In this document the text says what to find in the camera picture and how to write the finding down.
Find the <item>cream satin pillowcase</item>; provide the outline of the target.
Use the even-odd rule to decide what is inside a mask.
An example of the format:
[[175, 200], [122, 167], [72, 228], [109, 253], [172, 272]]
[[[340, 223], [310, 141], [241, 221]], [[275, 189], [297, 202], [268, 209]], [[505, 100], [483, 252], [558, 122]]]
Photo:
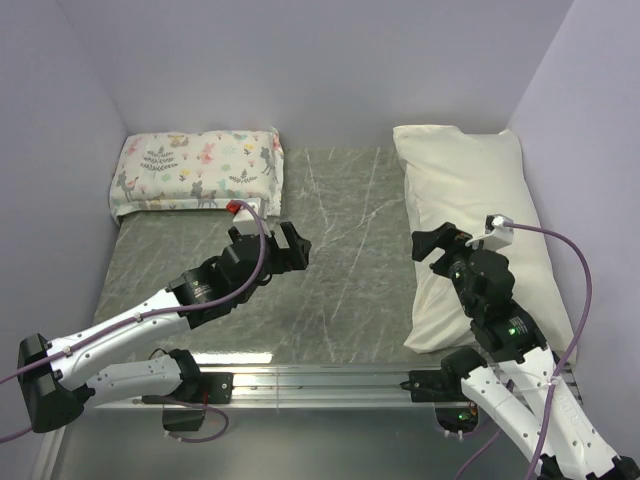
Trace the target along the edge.
[[[405, 174], [411, 231], [431, 231], [450, 222], [478, 235], [491, 214], [538, 225], [520, 142], [512, 131], [465, 134], [456, 126], [404, 125], [394, 128], [393, 139]], [[515, 300], [532, 315], [551, 348], [563, 354], [573, 328], [544, 237], [518, 231], [513, 244], [501, 252], [515, 277]], [[421, 354], [475, 341], [451, 282], [429, 267], [437, 257], [433, 252], [415, 265], [412, 330], [404, 344]]]

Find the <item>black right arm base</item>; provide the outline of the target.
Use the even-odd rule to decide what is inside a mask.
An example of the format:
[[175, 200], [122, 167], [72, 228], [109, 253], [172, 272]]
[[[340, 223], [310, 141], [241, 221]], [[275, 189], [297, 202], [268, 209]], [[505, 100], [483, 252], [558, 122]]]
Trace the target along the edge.
[[465, 346], [441, 360], [438, 370], [418, 369], [408, 373], [399, 384], [413, 403], [435, 404], [437, 426], [445, 436], [464, 439], [482, 429], [479, 409], [462, 393], [463, 379], [477, 367], [486, 367], [486, 360], [472, 347]]

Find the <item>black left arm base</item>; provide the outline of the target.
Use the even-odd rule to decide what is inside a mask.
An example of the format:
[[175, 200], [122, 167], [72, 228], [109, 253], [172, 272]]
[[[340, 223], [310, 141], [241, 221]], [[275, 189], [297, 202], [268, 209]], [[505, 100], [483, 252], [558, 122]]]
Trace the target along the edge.
[[[201, 444], [214, 441], [222, 437], [229, 428], [229, 416], [217, 405], [227, 405], [231, 401], [233, 388], [233, 374], [222, 372], [203, 374], [187, 350], [163, 350], [163, 355], [157, 360], [171, 358], [179, 367], [180, 385], [166, 395], [145, 395], [141, 398], [143, 404], [184, 407], [184, 410], [163, 410], [162, 426], [165, 435], [176, 441], [188, 444]], [[214, 413], [222, 420], [222, 427], [213, 435], [191, 438], [182, 433], [195, 433], [204, 424], [207, 413]]]

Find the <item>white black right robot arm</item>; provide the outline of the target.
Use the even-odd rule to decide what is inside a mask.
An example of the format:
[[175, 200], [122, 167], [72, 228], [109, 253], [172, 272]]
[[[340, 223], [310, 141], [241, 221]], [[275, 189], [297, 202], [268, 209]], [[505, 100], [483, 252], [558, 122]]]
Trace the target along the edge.
[[479, 236], [450, 222], [411, 235], [414, 261], [441, 250], [429, 267], [451, 282], [472, 333], [495, 363], [471, 347], [456, 351], [441, 363], [442, 391], [489, 415], [528, 460], [528, 479], [636, 479], [638, 464], [603, 439], [562, 377], [568, 358], [554, 357], [513, 297], [515, 277], [500, 251], [519, 227], [489, 215]]

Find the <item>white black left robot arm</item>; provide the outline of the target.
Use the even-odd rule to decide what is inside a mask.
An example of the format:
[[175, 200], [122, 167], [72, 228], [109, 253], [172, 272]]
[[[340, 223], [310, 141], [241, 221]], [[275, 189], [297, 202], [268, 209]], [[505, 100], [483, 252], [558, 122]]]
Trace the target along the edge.
[[17, 379], [35, 433], [57, 430], [85, 410], [134, 397], [167, 397], [178, 403], [201, 398], [203, 375], [184, 349], [152, 360], [122, 363], [120, 357], [147, 342], [194, 330], [230, 314], [273, 276], [308, 267], [310, 241], [294, 225], [274, 233], [241, 234], [218, 256], [187, 270], [151, 298], [82, 332], [21, 341]]

